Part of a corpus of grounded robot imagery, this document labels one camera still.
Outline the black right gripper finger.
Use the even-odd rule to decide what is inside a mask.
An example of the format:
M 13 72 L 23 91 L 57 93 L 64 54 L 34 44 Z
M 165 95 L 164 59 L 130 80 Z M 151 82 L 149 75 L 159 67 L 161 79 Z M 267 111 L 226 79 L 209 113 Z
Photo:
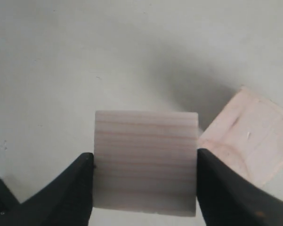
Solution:
M 196 194 L 208 226 L 283 226 L 283 201 L 242 178 L 205 148 L 197 150 Z

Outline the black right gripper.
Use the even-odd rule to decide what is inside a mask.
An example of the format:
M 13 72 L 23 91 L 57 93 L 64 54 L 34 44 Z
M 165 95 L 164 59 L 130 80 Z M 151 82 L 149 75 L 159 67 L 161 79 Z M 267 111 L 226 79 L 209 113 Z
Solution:
M 93 173 L 94 155 L 82 153 L 23 203 L 0 179 L 0 226 L 87 226 L 93 208 Z

